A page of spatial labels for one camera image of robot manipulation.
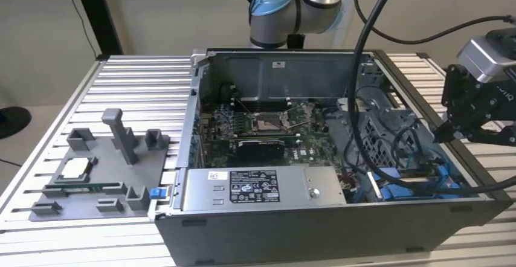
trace wall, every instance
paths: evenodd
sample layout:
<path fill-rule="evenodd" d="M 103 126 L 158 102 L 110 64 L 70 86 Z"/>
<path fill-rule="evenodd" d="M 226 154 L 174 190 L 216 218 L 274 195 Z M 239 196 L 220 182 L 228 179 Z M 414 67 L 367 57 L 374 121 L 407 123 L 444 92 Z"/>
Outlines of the wall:
<path fill-rule="evenodd" d="M 188 54 L 195 47 L 248 46 L 246 0 L 107 1 L 128 54 Z M 368 12 L 376 0 L 360 1 Z M 479 16 L 514 13 L 514 3 L 390 0 L 379 28 L 396 37 L 424 37 Z M 0 105 L 63 104 L 94 62 L 71 0 L 0 0 L 0 14 Z M 396 45 L 372 35 L 368 47 L 391 53 L 426 51 L 446 64 L 471 36 L 503 26 L 478 25 L 420 46 Z M 362 22 L 354 18 L 343 47 L 354 47 L 360 30 Z M 331 34 L 307 39 L 311 48 L 331 44 Z"/>
<path fill-rule="evenodd" d="M 375 3 L 376 0 L 360 0 L 366 16 Z M 515 3 L 516 0 L 388 0 L 375 27 L 396 38 L 420 39 L 472 19 L 491 15 L 516 15 Z M 456 54 L 472 36 L 510 26 L 502 21 L 487 22 L 423 45 L 399 45 L 372 33 L 367 48 L 380 48 L 390 53 L 427 52 L 446 66 L 456 62 Z M 355 15 L 343 42 L 344 48 L 355 47 L 362 30 L 363 22 Z"/>
<path fill-rule="evenodd" d="M 0 106 L 63 104 L 94 60 L 71 0 L 0 0 Z"/>
<path fill-rule="evenodd" d="M 123 37 L 136 54 L 188 54 L 194 48 L 250 46 L 246 0 L 107 0 Z M 332 34 L 307 46 L 328 47 Z"/>

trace warning label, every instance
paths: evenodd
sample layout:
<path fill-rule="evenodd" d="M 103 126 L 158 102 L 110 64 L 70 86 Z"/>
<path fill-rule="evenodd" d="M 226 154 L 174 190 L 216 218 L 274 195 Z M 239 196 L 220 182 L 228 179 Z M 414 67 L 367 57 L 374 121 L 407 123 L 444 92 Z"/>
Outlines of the warning label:
<path fill-rule="evenodd" d="M 276 170 L 230 172 L 230 183 L 230 200 L 234 204 L 280 201 Z"/>

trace metal slot rail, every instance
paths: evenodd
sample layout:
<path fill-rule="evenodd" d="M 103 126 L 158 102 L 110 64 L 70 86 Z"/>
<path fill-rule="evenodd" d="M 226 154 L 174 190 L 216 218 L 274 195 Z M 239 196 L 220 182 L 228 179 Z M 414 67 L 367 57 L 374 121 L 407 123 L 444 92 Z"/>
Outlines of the metal slot rail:
<path fill-rule="evenodd" d="M 391 54 L 390 57 L 436 112 L 443 112 L 444 72 L 436 63 L 416 54 Z M 0 205 L 4 205 L 0 214 L 2 266 L 175 265 L 148 218 L 30 222 L 28 208 L 38 201 L 38 190 L 48 183 L 64 157 L 68 149 L 64 139 L 71 129 L 90 127 L 96 135 L 107 135 L 108 129 L 99 122 L 107 107 L 124 110 L 124 125 L 138 134 L 155 127 L 171 136 L 162 184 L 174 182 L 190 75 L 190 57 L 114 56 L 95 65 L 0 197 Z M 496 123 L 487 127 L 499 129 Z M 516 175 L 516 147 L 464 143 L 496 180 Z M 516 200 L 516 188 L 508 192 Z M 516 206 L 512 206 L 486 226 L 460 230 L 431 253 L 282 266 L 515 266 L 515 262 Z"/>

